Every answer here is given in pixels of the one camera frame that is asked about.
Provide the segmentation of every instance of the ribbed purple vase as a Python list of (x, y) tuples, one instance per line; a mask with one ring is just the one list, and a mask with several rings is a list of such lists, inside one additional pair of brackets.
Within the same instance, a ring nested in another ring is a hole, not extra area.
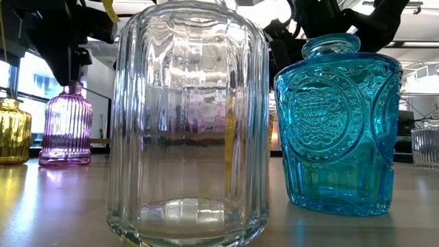
[(93, 109), (81, 95), (83, 84), (70, 82), (47, 102), (46, 122), (39, 164), (49, 167), (72, 167), (90, 163), (90, 135)]

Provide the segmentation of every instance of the glass bottle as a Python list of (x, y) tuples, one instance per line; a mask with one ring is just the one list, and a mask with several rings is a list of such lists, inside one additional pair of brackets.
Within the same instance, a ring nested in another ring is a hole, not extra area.
[(390, 208), (401, 65), (356, 53), (358, 37), (309, 41), (304, 61), (276, 77), (276, 104), (289, 199), (342, 215)]
[(46, 121), (39, 164), (72, 167), (90, 163), (90, 135), (93, 109), (81, 95), (81, 82), (70, 82), (47, 102)]
[(31, 121), (19, 109), (23, 101), (0, 98), (0, 165), (20, 165), (29, 160)]
[(268, 45), (231, 6), (167, 1), (122, 31), (107, 221), (132, 244), (235, 246), (267, 223)]
[(413, 165), (439, 169), (439, 119), (422, 120), (423, 128), (412, 130)]

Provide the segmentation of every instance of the gray tabletop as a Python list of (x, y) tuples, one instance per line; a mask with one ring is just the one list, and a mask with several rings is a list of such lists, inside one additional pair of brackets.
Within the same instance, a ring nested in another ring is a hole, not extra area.
[[(270, 161), (270, 222), (249, 246), (439, 246), (439, 173), (397, 163), (390, 213), (345, 217), (292, 205)], [(123, 246), (105, 223), (107, 156), (90, 167), (0, 167), (0, 246)]]

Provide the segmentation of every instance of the gold glass vase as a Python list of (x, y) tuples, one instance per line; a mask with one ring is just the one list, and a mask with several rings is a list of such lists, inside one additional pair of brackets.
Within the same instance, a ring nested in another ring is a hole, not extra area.
[(29, 159), (31, 120), (18, 99), (0, 98), (0, 165), (19, 165)]

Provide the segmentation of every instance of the yellow cord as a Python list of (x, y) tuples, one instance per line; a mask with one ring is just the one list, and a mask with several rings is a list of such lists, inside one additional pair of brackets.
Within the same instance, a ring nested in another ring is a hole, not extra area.
[[(3, 53), (5, 54), (5, 62), (8, 63), (8, 53), (6, 51), (6, 40), (5, 40), (5, 28), (3, 26), (3, 15), (1, 9), (1, 0), (0, 0), (0, 28), (1, 28), (1, 42), (3, 43)], [(11, 98), (15, 99), (15, 95), (12, 92), (12, 88), (9, 87)]]
[(1, 42), (3, 42), (3, 52), (5, 54), (5, 62), (8, 62), (8, 53), (6, 52), (6, 40), (5, 40), (5, 28), (3, 26), (3, 15), (1, 10), (1, 3), (0, 3), (0, 28), (1, 28)]

